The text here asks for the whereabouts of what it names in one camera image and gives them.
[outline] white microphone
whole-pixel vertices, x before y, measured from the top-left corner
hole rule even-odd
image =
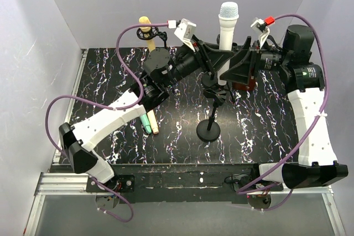
[[[225,2],[221,5],[219,13],[220,22],[220,50],[231,51],[233,31],[238,19],[238,5],[235,2]],[[220,80],[220,75],[230,68],[230,60],[219,69],[217,72],[218,84],[221,86],[226,85],[225,80]]]

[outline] black clamp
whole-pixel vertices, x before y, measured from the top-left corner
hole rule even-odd
[[[154,39],[156,36],[160,37],[161,40],[164,42],[164,47],[167,49],[167,33],[160,32],[158,27],[150,27],[148,32],[143,32],[141,28],[137,29],[137,37],[140,40],[148,41]]]
[[[207,99],[213,99],[217,107],[222,106],[226,100],[226,91],[222,89],[213,90],[212,88],[207,88],[203,90],[203,95]]]

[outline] microphone grille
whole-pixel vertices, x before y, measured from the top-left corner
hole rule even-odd
[[[235,2],[224,2],[221,4],[220,17],[234,18],[238,16],[238,5]]]

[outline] wooden handle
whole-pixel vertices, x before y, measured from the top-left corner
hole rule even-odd
[[[145,17],[145,16],[140,17],[139,23],[140,24],[151,24],[149,18]],[[151,27],[140,27],[140,29],[142,30],[142,32],[147,33],[147,32],[149,32],[151,30]],[[156,46],[155,46],[155,41],[154,40],[147,40],[146,44],[147,44],[148,49],[149,49],[150,52],[155,50]]]

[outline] gray floor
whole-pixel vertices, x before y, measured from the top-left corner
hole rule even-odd
[[[280,202],[283,195],[272,197]],[[94,196],[46,196],[36,236],[56,235],[334,235],[321,194],[292,195],[266,213],[225,202],[137,203],[121,223],[98,212]],[[128,217],[119,205],[114,213]]]

